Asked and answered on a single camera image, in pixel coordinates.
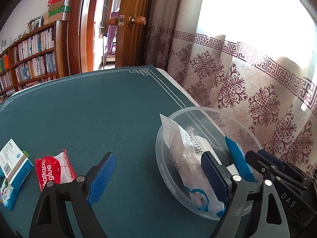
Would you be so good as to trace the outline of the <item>red balloon glue packet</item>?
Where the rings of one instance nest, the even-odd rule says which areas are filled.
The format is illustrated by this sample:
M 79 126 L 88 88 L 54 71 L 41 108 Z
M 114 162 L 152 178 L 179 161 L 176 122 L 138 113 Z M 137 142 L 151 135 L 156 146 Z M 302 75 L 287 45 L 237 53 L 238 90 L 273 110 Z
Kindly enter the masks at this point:
M 55 184 L 64 184 L 72 182 L 76 178 L 65 149 L 57 156 L 46 156 L 36 159 L 35 169 L 40 191 L 43 191 L 49 181 Z

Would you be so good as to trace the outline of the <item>cotton swab clear bag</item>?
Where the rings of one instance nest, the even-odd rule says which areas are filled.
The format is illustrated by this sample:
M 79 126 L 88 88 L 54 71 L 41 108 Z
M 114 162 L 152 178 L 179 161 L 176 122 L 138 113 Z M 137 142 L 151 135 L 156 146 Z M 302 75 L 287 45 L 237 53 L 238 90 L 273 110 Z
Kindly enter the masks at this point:
M 194 134 L 194 128 L 182 128 L 177 122 L 160 115 L 163 127 L 163 141 L 169 148 L 171 159 L 183 183 L 185 194 L 202 212 L 213 213 L 221 217 L 225 205 L 216 195 L 201 167 L 204 145 L 212 148 L 208 141 Z

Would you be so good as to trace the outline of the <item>white blue medicine box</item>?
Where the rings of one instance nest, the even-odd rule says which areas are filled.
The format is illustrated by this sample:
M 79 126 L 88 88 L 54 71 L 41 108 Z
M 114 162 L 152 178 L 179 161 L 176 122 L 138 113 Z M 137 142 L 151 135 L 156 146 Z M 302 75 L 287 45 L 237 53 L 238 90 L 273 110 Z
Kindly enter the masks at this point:
M 1 169 L 8 183 L 19 190 L 27 175 L 33 169 L 29 158 L 10 139 L 0 152 Z

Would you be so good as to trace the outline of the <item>blue white snack packet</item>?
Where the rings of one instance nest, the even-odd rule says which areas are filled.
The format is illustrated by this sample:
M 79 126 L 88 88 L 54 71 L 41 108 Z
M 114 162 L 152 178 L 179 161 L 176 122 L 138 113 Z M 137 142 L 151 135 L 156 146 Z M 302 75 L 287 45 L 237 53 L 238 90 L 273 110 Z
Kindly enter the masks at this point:
M 1 203 L 9 211 L 14 209 L 15 203 L 19 195 L 19 190 L 15 189 L 9 184 L 8 180 L 5 178 L 1 185 Z

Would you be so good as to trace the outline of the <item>green dotted toy brick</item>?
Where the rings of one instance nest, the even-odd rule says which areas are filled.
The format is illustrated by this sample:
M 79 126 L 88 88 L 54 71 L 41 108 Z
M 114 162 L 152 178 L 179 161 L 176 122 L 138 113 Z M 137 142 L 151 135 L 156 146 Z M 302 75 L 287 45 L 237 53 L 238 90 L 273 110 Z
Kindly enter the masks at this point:
M 29 158 L 29 154 L 27 153 L 27 151 L 22 151 L 22 152 L 27 158 Z

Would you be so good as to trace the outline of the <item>clear plastic bowl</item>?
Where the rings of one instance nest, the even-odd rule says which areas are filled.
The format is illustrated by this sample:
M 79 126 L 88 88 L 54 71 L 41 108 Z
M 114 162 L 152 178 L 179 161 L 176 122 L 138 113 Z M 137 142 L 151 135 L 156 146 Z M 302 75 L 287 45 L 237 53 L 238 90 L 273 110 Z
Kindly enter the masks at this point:
M 232 116 L 208 107 L 188 107 L 169 117 L 160 116 L 156 138 L 156 160 L 160 174 L 174 197 L 201 217 L 219 220 L 225 210 L 201 167 L 203 152 L 209 151 L 231 175 L 245 177 L 237 165 L 229 143 L 237 143 L 242 153 L 262 149 L 251 130 Z

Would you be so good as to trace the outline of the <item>green table mat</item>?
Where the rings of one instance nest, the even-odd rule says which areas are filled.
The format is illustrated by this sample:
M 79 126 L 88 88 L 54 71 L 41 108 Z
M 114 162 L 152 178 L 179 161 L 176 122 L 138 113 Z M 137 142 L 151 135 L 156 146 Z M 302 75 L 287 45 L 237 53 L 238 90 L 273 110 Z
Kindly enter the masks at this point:
M 217 225 L 168 190 L 155 155 L 161 115 L 194 106 L 154 67 L 73 75 L 12 95 L 1 105 L 1 145 L 31 161 L 66 150 L 84 175 L 107 152 L 115 171 L 93 211 L 108 237 L 209 237 Z

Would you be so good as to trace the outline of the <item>patterned curtain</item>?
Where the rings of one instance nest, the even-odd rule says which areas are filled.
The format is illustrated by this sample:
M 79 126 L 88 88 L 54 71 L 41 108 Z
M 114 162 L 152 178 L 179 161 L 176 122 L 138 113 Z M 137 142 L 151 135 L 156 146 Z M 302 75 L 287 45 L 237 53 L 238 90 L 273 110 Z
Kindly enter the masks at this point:
M 152 0 L 145 61 L 316 173 L 316 24 L 299 0 Z

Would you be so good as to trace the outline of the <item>wooden bookshelf with books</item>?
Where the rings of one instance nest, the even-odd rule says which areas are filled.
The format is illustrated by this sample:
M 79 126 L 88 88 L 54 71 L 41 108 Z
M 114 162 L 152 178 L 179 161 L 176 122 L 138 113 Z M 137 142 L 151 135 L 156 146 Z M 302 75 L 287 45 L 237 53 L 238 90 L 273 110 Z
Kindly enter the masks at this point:
M 70 75 L 68 22 L 48 23 L 1 53 L 1 102 L 13 93 Z

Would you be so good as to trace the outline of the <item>hanging purple clothes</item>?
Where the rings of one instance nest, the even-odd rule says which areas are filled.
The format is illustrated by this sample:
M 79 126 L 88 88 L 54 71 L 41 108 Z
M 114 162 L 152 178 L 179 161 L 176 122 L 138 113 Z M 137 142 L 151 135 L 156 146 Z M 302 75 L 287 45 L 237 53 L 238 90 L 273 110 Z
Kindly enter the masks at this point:
M 119 16 L 119 11 L 113 11 L 110 13 L 110 18 L 115 18 Z M 108 35 L 107 35 L 107 47 L 106 53 L 111 54 L 113 49 L 113 40 L 115 38 L 117 26 L 109 26 Z

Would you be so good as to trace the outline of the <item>wooden door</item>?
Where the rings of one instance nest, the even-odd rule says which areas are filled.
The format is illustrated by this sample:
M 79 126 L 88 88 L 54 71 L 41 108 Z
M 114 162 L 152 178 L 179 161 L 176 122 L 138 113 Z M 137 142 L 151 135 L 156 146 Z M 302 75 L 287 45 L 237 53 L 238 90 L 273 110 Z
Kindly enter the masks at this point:
M 116 67 L 144 65 L 152 0 L 121 0 L 116 35 Z

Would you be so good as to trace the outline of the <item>stacked boxes on shelf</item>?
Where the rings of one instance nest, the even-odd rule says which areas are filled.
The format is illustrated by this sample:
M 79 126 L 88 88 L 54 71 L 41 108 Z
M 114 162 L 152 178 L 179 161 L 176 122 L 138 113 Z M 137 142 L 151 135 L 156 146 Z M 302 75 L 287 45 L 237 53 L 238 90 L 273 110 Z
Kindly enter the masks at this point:
M 43 15 L 43 25 L 59 21 L 69 21 L 73 0 L 48 0 L 48 11 Z

